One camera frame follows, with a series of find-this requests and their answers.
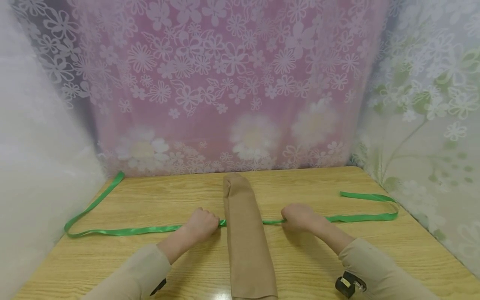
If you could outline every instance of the black clip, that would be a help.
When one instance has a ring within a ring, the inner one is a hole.
[[[160,282],[160,284],[158,285],[158,287],[156,287],[153,292],[150,294],[150,296],[152,296],[153,294],[155,294],[156,292],[158,292],[159,289],[163,288],[163,286],[167,283],[167,279],[163,279],[162,282]]]
[[[347,299],[350,299],[353,294],[355,294],[355,286],[362,292],[367,290],[367,285],[363,280],[347,271],[345,271],[343,276],[339,277],[335,282],[335,288],[347,297]]]

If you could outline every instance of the beige fabric tube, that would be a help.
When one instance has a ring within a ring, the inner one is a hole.
[[[165,279],[170,269],[171,266],[165,254],[156,245],[146,245],[82,299],[147,299]]]
[[[275,271],[262,216],[246,178],[236,173],[223,178],[223,204],[232,298],[276,300]]]
[[[438,300],[422,283],[388,255],[363,239],[355,239],[338,255],[343,266],[367,285],[370,300]]]

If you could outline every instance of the wooden tabletop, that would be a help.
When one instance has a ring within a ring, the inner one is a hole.
[[[292,202],[311,205],[325,216],[391,212],[385,203],[348,199],[339,191],[386,194],[356,167],[245,172],[264,219],[279,219]],[[201,206],[224,216],[224,174],[127,178],[72,232],[182,224]],[[442,299],[480,299],[480,282],[407,212],[395,221],[338,224],[391,255]],[[286,235],[265,226],[280,299],[343,299],[334,288],[343,268],[335,254],[307,234]],[[132,237],[64,236],[15,299],[78,299],[147,243],[168,233]],[[230,277],[227,232],[181,257],[156,294],[161,299],[228,300]]]

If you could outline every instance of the beige sleeve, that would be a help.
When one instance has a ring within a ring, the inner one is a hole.
[[[170,263],[163,252],[156,245],[146,245],[94,287],[83,300],[147,299],[166,278],[170,269]]]
[[[363,239],[355,239],[338,256],[346,271],[363,280],[370,300],[437,300],[432,292],[397,266],[392,258]]]

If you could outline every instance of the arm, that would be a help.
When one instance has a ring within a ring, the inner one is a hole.
[[[398,267],[385,253],[363,239],[356,239],[315,214],[305,204],[282,209],[286,229],[307,231],[321,239],[342,261],[345,269],[363,280],[370,300],[436,300],[432,292]]]
[[[157,245],[146,245],[93,288],[84,300],[139,300],[150,296],[171,265],[218,228],[219,218],[198,208],[188,222]]]

